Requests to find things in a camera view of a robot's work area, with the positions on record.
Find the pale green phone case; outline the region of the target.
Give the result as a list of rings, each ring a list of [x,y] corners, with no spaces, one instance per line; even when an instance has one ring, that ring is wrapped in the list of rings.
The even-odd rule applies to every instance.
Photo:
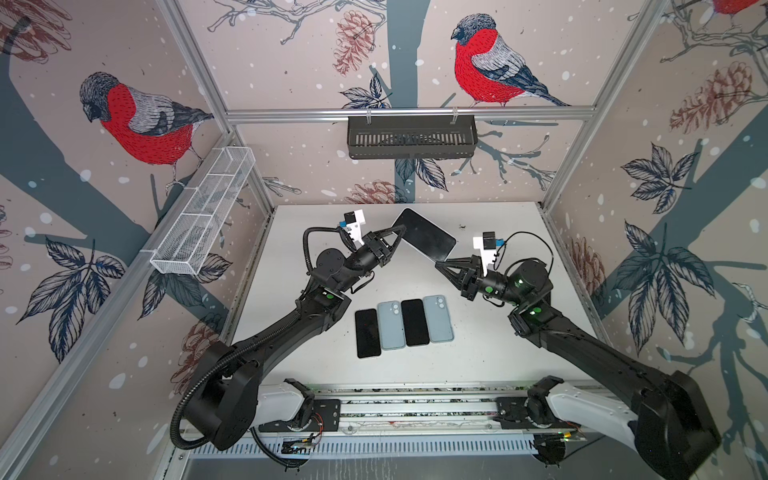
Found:
[[[381,349],[397,350],[404,348],[406,338],[400,302],[382,302],[377,305],[376,310]]]

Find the phone with black screen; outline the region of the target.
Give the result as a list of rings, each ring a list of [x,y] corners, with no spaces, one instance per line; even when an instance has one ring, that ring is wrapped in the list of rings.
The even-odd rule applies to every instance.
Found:
[[[359,359],[381,355],[378,317],[375,309],[355,312],[356,351]]]

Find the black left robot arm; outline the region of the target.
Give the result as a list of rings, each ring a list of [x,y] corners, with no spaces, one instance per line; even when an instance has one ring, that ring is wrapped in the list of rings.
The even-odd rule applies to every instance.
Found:
[[[263,379],[299,346],[329,330],[345,314],[345,294],[374,269],[387,265],[404,238],[404,226],[372,231],[352,245],[344,228],[309,227],[302,236],[308,283],[295,308],[261,332],[227,345],[210,344],[172,414],[169,436],[181,450],[207,443],[233,446],[253,425]]]

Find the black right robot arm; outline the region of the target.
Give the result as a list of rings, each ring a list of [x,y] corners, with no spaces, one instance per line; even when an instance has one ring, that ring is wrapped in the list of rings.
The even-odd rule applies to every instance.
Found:
[[[490,232],[477,242],[479,255],[445,259],[436,269],[468,300],[483,295],[512,306],[508,319],[517,336],[568,361],[614,396],[547,376],[528,391],[530,420],[586,426],[635,451],[664,479],[691,478],[722,442],[697,382],[636,361],[576,326],[549,303],[553,284],[542,260],[524,258],[500,273],[490,265],[505,242]]]

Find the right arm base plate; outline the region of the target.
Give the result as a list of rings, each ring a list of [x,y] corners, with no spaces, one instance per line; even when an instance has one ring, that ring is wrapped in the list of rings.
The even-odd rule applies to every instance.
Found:
[[[557,418],[545,400],[530,397],[497,397],[494,421],[503,429],[575,430],[576,425]]]

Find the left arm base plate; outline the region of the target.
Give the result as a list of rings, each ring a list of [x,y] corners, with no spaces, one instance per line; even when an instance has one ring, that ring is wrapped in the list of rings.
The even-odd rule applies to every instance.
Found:
[[[260,433],[319,433],[337,432],[341,417],[339,399],[315,399],[299,408],[288,421],[273,420],[257,427]]]

